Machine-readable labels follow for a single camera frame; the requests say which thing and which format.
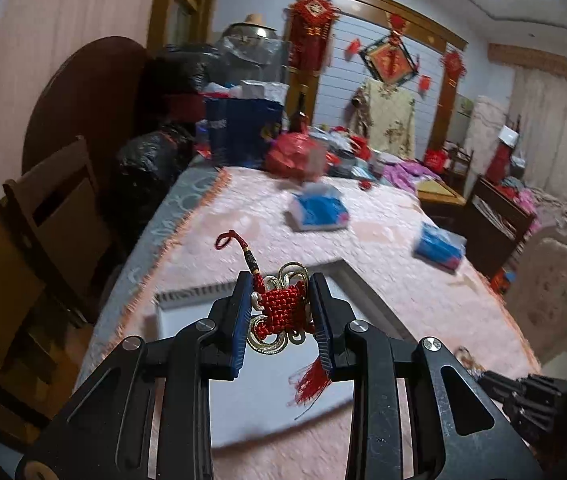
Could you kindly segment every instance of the hanging cloth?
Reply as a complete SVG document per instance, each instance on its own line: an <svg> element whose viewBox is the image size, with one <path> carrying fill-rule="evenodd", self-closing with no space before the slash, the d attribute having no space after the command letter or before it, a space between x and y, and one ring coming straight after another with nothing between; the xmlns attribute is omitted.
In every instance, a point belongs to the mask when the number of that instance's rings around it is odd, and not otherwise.
<svg viewBox="0 0 567 480"><path fill-rule="evenodd" d="M368 137L368 146L401 158L415 158L415 95L398 86L366 79L355 94L361 105L351 131Z"/></svg>

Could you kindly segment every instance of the chinese knot decoration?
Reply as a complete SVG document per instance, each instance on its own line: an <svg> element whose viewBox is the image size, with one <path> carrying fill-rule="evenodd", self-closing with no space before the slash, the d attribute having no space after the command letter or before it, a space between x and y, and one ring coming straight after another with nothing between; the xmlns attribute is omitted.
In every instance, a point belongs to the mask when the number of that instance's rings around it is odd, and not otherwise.
<svg viewBox="0 0 567 480"><path fill-rule="evenodd" d="M388 44L390 45L390 63L388 72L393 75L398 66L397 49L401 46L401 36L406 30L407 22L398 14L386 13L388 18L388 27L390 27L390 37Z"/></svg>
<svg viewBox="0 0 567 480"><path fill-rule="evenodd" d="M453 81L458 81L467 73L466 67L463 65L461 54L457 50L446 52L441 57L441 64L445 67L447 76Z"/></svg>
<svg viewBox="0 0 567 480"><path fill-rule="evenodd" d="M291 67L321 70L330 30L339 15L328 0L298 0L292 6Z"/></svg>
<svg viewBox="0 0 567 480"><path fill-rule="evenodd" d="M277 276L262 276L250 247L232 229L220 234L214 246L223 249L232 240L238 241L243 249L247 267L253 278L254 290L250 303L258 314L250 317L247 333L250 348L262 354L277 354L288 342L302 344L307 333L315 332L309 308L308 269L298 262L290 262L279 269ZM274 341L267 342L265 339L268 336L275 336ZM295 402L305 404L316 399L330 382L321 366L321 359L316 358L303 376L295 381Z"/></svg>

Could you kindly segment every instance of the bottle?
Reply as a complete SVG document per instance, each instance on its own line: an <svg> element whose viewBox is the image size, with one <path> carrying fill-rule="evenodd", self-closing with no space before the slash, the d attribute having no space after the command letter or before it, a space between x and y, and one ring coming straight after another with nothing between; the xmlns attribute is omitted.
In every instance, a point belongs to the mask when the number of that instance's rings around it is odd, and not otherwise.
<svg viewBox="0 0 567 480"><path fill-rule="evenodd" d="M308 116L306 115L306 92L308 87L306 85L301 85L299 88L299 102L297 103L297 109L290 117L290 126L288 131L290 133L300 133L305 130L305 126L308 125Z"/></svg>

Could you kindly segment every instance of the table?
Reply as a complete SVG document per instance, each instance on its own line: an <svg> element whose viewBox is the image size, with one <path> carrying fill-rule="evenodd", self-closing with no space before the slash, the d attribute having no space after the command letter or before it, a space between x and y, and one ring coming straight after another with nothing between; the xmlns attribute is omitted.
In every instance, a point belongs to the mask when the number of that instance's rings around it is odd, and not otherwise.
<svg viewBox="0 0 567 480"><path fill-rule="evenodd" d="M438 183L442 188L452 193L452 196L438 193L417 191L417 198L421 209L435 224L444 229L453 230L454 222L461 209L466 205L466 200L454 189L443 182Z"/></svg>
<svg viewBox="0 0 567 480"><path fill-rule="evenodd" d="M512 377L539 370L503 305L467 260L456 274L449 274L412 256L422 222L430 221L416 197L387 186L365 192L356 181L327 178L343 192L351 224L340 232L300 234L290 229L282 214L297 190L291 182L230 168L213 184L210 168L198 166L196 176L188 174L191 169L182 178L200 182L198 190L193 192L192 182L183 183L181 178L170 190L97 323L82 377L122 338L132 334L153 338L150 321L156 292L236 279L245 269L239 247L214 250L216 236L228 229L244 235L266 274L291 260L301 259L307 266L345 260L417 340L437 335L451 349L467 346L481 364ZM193 195L188 200L194 207L205 189L216 193L207 195L206 205L190 209L188 215L183 207L186 197ZM180 208L174 209L177 203ZM162 248L148 241L162 236ZM127 305L121 303L126 298ZM294 431L265 442L214 450L215 475L219 479L343 478L350 420L351 407L346 406L306 419Z"/></svg>

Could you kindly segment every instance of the pink blanket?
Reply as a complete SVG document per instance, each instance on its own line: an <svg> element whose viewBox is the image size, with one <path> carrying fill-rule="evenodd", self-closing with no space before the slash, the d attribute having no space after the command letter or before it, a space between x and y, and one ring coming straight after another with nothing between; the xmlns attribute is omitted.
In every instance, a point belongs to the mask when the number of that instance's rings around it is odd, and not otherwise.
<svg viewBox="0 0 567 480"><path fill-rule="evenodd" d="M364 192L356 181L326 178L343 192L349 228L297 233L285 214L294 184L256 170L228 171L227 187L170 239L128 306L112 346L128 335L151 338L146 318L154 315L156 292L231 282L246 270L238 247L214 249L217 235L234 229L248 241L264 274L294 260L314 266L344 259L416 339L435 335L451 350L463 345L484 367L513 378L538 372L518 327L467 260L448 274L412 256L421 223L429 221L415 197L387 186ZM350 418L347 406L266 441L215 450L216 478L343 478Z"/></svg>

